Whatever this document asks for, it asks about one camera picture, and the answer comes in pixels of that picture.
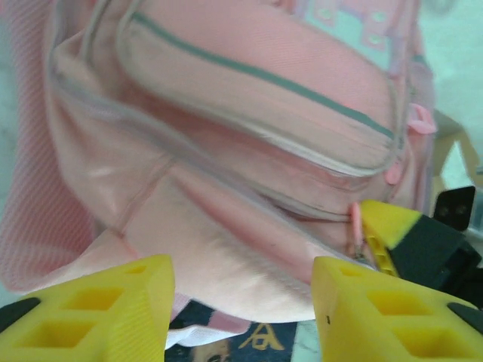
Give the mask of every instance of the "pink zipper pull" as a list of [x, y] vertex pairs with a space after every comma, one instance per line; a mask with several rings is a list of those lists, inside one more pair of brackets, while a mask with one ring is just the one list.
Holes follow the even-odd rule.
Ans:
[[391, 186], [397, 185], [402, 178], [402, 162], [397, 159], [394, 164], [384, 173], [386, 182]]
[[411, 118], [408, 127], [419, 134], [433, 134], [438, 128], [431, 112], [419, 104], [411, 104]]

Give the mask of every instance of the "square hole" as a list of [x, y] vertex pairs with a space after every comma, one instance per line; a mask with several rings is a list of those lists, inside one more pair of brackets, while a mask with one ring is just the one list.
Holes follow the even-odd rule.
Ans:
[[94, 323], [48, 321], [35, 326], [27, 334], [20, 347], [27, 348], [74, 348], [89, 333]]
[[428, 315], [429, 309], [410, 293], [397, 290], [376, 290], [368, 298], [384, 315]]
[[404, 328], [394, 331], [410, 354], [419, 358], [472, 358], [472, 349], [452, 330]]
[[65, 309], [107, 311], [124, 292], [123, 289], [89, 289], [77, 293], [65, 304]]
[[126, 272], [126, 274], [141, 274], [146, 270], [145, 265], [137, 266], [136, 268], [132, 268]]

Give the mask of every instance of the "pink backpack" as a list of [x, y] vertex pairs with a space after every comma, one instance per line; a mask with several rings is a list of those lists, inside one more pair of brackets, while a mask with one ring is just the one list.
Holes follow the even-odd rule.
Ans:
[[170, 254], [173, 318], [191, 299], [216, 312], [167, 347], [200, 345], [313, 319], [316, 256], [373, 265], [359, 201], [427, 210], [418, 0], [49, 5], [5, 2], [20, 93], [9, 289]]

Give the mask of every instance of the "pink fabric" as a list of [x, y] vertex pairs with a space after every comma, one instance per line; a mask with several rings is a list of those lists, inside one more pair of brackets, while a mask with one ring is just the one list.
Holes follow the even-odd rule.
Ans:
[[47, 126], [41, 59], [49, 4], [5, 1], [17, 69], [19, 138], [0, 226], [0, 276], [14, 291], [30, 290], [46, 274], [74, 261], [94, 235], [91, 215], [62, 181]]
[[[177, 278], [172, 317], [189, 298], [217, 309], [206, 327], [171, 331], [167, 347], [176, 342], [188, 346], [213, 342], [243, 333], [248, 320], [313, 318], [308, 285], [312, 260], [319, 255], [344, 257], [337, 251], [352, 255], [351, 245], [360, 248], [357, 201], [376, 198], [415, 207], [420, 202], [416, 196], [425, 198], [421, 190], [427, 182], [428, 152], [422, 142], [427, 138], [422, 137], [427, 135], [415, 134], [419, 126], [410, 129], [399, 155], [397, 177], [389, 175], [388, 182], [381, 171], [392, 161], [394, 143], [390, 146], [385, 137], [367, 132], [365, 126], [280, 87], [257, 82], [256, 77], [241, 77], [198, 60], [194, 64], [194, 58], [183, 56], [145, 30], [136, 33], [142, 29], [132, 24], [117, 33], [130, 0], [107, 3], [95, 35], [87, 37], [92, 42], [82, 49], [92, 7], [77, 2], [81, 6], [75, 12], [78, 28], [54, 49], [55, 70], [87, 90], [90, 97], [115, 100], [154, 116], [160, 125], [156, 130], [164, 132], [163, 142], [158, 140], [156, 146], [145, 142], [141, 132], [128, 133], [116, 126], [126, 122], [121, 114], [109, 118], [108, 112], [93, 112], [59, 91], [54, 79], [43, 78], [41, 30], [54, 23], [47, 19], [48, 3], [7, 0], [5, 8], [20, 93], [18, 163], [0, 239], [0, 275], [10, 289], [33, 290], [167, 253]], [[341, 4], [324, 3], [334, 8]], [[351, 0], [344, 5], [370, 15], [373, 9], [389, 4], [371, 1], [367, 2], [371, 6], [360, 8], [363, 3]], [[390, 13], [387, 21], [397, 19], [398, 35], [409, 35], [414, 18], [411, 5], [416, 3], [403, 7], [400, 2], [397, 11], [391, 8], [398, 16]], [[280, 11], [254, 0], [216, 0], [203, 6], [184, 0], [141, 4], [141, 11], [154, 21], [206, 51], [269, 69], [370, 115], [395, 133], [402, 131], [405, 120], [393, 117], [394, 104], [380, 70], [331, 37], [282, 17]], [[290, 12], [294, 3], [279, 5]], [[220, 13], [213, 11], [215, 6]], [[72, 20], [73, 14], [64, 14], [66, 20]], [[368, 22], [367, 29], [384, 32], [388, 24]], [[47, 40], [54, 35], [50, 26]], [[117, 34], [122, 46], [115, 48], [113, 36]], [[327, 52], [327, 47], [334, 51]], [[134, 51], [129, 58], [119, 53], [123, 50]], [[164, 50], [170, 51], [170, 57]], [[399, 56], [407, 59], [404, 52]], [[167, 68], [160, 72], [159, 64]], [[397, 74], [398, 93], [394, 95], [402, 104], [405, 69]], [[299, 147], [360, 168], [379, 166], [380, 171], [355, 178], [324, 170], [295, 155], [297, 147], [281, 147], [269, 135], [249, 137], [230, 129], [226, 122], [214, 124], [176, 109], [166, 102], [173, 99], [160, 96], [159, 88], [166, 84], [213, 107], [243, 114], [247, 124], [253, 118], [263, 120], [263, 130], [282, 130]], [[136, 116], [129, 113], [128, 118], [133, 121]], [[181, 146], [174, 151], [166, 139], [179, 141]], [[215, 160], [220, 170], [196, 160]], [[240, 192], [238, 184], [229, 181], [231, 173], [278, 205], [299, 210], [299, 224], [253, 192]], [[303, 213], [312, 218], [304, 219]], [[91, 214], [106, 229], [99, 236], [94, 234]], [[353, 225], [342, 222], [351, 214]], [[321, 246], [320, 240], [332, 249]]]

